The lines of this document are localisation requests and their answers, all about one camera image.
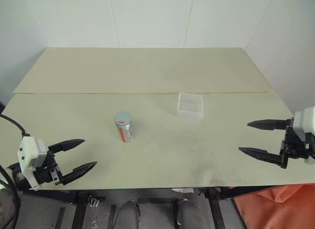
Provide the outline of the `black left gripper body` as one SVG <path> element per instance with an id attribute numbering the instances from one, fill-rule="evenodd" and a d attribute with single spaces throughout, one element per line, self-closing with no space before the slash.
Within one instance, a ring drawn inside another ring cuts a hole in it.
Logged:
<path id="1" fill-rule="evenodd" d="M 64 177 L 55 160 L 55 152 L 49 150 L 41 167 L 33 172 L 39 184 L 54 182 L 55 185 L 64 184 Z"/>

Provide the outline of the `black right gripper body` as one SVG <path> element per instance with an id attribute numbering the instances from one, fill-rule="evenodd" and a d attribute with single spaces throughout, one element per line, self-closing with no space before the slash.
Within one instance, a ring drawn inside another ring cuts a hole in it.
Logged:
<path id="1" fill-rule="evenodd" d="M 306 133 L 301 140 L 292 127 L 287 127 L 280 155 L 282 157 L 280 167 L 283 169 L 286 169 L 289 158 L 303 158 L 306 164 L 311 164 L 311 133 Z"/>

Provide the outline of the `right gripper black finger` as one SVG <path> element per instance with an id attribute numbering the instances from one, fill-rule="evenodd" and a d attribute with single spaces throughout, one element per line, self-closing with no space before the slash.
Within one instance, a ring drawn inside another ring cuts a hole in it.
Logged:
<path id="1" fill-rule="evenodd" d="M 280 155 L 269 153 L 266 150 L 251 147 L 239 147 L 239 150 L 257 160 L 272 163 L 278 166 L 282 165 L 282 157 Z"/>
<path id="2" fill-rule="evenodd" d="M 285 130 L 291 125 L 291 119 L 264 119 L 249 122 L 247 126 L 260 130 Z"/>

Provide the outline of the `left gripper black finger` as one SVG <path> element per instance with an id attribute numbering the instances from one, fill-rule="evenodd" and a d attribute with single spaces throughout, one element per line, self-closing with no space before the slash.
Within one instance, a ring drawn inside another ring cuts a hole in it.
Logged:
<path id="1" fill-rule="evenodd" d="M 66 185 L 81 178 L 87 172 L 89 172 L 96 164 L 97 164 L 97 161 L 94 161 L 94 162 L 83 164 L 77 168 L 74 168 L 72 172 L 62 176 L 61 184 Z"/>
<path id="2" fill-rule="evenodd" d="M 72 139 L 63 141 L 48 147 L 49 152 L 56 154 L 61 151 L 68 151 L 70 149 L 75 148 L 76 146 L 82 144 L 85 140 L 84 139 Z"/>

